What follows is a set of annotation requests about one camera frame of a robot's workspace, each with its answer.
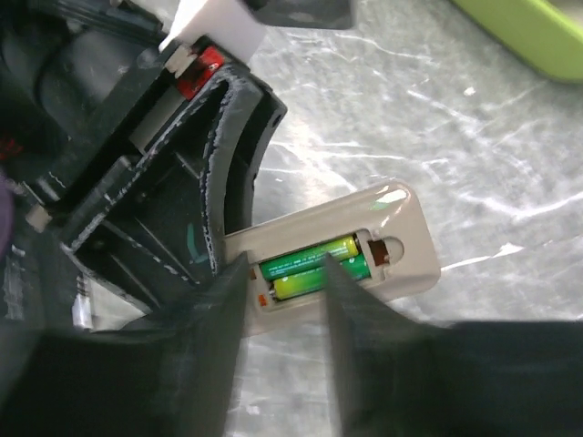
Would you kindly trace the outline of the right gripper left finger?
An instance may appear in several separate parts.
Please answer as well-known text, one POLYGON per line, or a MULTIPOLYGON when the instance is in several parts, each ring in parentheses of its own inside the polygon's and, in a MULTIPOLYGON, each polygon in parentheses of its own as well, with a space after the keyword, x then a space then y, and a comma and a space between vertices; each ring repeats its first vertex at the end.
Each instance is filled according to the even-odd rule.
POLYGON ((4 436, 220 436, 244 333, 249 262, 121 330, 1 325, 4 436))

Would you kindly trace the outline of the green battery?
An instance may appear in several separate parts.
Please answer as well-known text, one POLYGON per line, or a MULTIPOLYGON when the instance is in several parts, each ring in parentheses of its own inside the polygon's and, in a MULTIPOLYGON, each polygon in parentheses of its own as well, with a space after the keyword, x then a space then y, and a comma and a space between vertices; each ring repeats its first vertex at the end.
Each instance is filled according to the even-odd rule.
POLYGON ((288 277, 320 266, 323 257, 330 254, 338 260, 346 260, 360 253, 355 234, 323 242, 322 244, 296 250, 260 264, 263 278, 274 280, 288 277))

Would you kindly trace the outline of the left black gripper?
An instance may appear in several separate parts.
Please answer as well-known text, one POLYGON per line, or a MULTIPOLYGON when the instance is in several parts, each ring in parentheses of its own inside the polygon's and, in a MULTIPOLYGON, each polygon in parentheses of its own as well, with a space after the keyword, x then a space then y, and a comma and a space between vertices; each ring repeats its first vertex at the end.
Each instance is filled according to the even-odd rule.
POLYGON ((225 236, 251 224, 287 107, 210 42, 188 51, 183 73, 171 55, 77 36, 39 74, 40 103, 66 132, 30 187, 50 218, 31 277, 51 310, 84 277, 150 309, 199 296, 227 263, 225 236))

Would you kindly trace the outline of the beige remote control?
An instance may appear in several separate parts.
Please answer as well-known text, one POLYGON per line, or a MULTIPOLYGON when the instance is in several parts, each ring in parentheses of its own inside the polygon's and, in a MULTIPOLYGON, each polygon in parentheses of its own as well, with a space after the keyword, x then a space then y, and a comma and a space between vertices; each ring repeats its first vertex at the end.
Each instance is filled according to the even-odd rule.
POLYGON ((323 306, 322 289, 274 300, 273 280, 261 274, 263 261, 352 234, 371 271, 357 282, 381 301, 427 291, 439 280, 441 267, 418 197, 403 183, 385 181, 227 236, 227 258, 246 253, 250 263, 245 334, 314 319, 323 306))

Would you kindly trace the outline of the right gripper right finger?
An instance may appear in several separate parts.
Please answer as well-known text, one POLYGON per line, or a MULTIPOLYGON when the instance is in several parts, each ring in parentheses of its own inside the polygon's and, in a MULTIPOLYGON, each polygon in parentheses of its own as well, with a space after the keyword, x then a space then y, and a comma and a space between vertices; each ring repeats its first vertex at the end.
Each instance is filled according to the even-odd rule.
POLYGON ((343 436, 579 436, 578 321, 411 320, 323 262, 343 436))

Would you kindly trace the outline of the green battery table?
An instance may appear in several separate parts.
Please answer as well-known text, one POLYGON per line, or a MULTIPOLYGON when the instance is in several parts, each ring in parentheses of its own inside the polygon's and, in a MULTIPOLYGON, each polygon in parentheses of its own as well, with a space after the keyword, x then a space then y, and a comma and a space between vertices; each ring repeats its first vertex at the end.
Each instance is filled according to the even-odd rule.
MULTIPOLYGON (((352 279, 361 280, 371 277, 371 271, 363 254, 342 260, 340 265, 347 270, 352 279)), ((289 300, 321 290, 323 284, 323 267, 318 267, 275 279, 272 282, 270 294, 276 301, 289 300)))

